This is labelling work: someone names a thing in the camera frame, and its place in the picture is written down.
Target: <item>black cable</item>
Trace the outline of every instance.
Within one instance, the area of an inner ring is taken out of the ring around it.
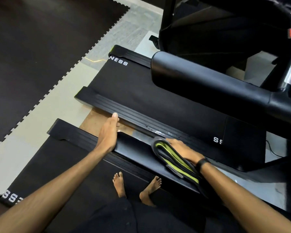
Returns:
[[[283,158],[283,156],[280,156],[280,155],[278,155],[278,154],[275,154],[275,153],[272,151],[271,145],[269,144],[269,141],[268,141],[268,140],[266,140],[266,142],[268,143],[269,150],[270,150],[274,155],[276,155],[276,156],[278,156],[278,157],[280,157],[280,158]]]

